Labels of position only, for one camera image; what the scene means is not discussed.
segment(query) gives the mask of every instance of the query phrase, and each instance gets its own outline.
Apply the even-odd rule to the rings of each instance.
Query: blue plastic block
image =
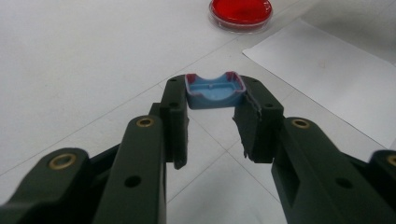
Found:
[[[204,79],[196,74],[185,76],[187,102],[191,109],[209,109],[236,106],[241,103],[246,87],[235,72],[226,72],[215,79]]]

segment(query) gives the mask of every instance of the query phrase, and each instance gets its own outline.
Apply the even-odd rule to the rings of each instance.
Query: brass insert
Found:
[[[396,155],[390,155],[387,157],[388,162],[394,166],[396,166]]]
[[[147,128],[154,124],[154,119],[143,118],[143,119],[138,120],[136,124],[137,124],[137,126],[139,126],[141,128]]]
[[[62,170],[75,163],[76,159],[77,156],[75,154],[64,153],[62,155],[53,158],[49,162],[49,168],[51,168],[52,170]]]
[[[291,121],[291,123],[296,126],[297,128],[301,128],[301,129],[308,129],[309,128],[309,123],[306,122],[303,119],[294,119]]]

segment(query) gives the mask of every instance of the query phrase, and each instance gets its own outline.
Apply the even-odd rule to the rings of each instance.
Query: white paper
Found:
[[[391,63],[301,20],[244,54],[382,146],[393,143],[396,67]]]

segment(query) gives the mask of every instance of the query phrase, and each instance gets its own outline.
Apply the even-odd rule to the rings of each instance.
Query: red liquid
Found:
[[[256,24],[272,13],[268,0],[213,0],[211,7],[217,17],[235,24]]]

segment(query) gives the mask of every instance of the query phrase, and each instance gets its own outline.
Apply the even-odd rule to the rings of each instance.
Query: screw hole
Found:
[[[52,170],[62,170],[72,165],[77,159],[77,156],[72,153],[64,153],[56,156],[49,162],[49,168]]]
[[[391,165],[396,166],[396,155],[389,155],[387,159]]]
[[[301,129],[308,129],[309,128],[309,123],[306,122],[303,119],[294,119],[291,123],[294,126],[296,126],[297,128],[301,128]]]
[[[154,124],[154,119],[144,118],[137,121],[137,126],[141,128],[147,128]]]
[[[130,177],[128,177],[126,180],[125,180],[125,187],[127,187],[127,188],[134,188],[134,187],[137,187],[138,185],[140,185],[140,182],[142,182],[142,178],[140,178],[140,176],[138,176],[138,175],[133,175],[133,176],[130,176]]]

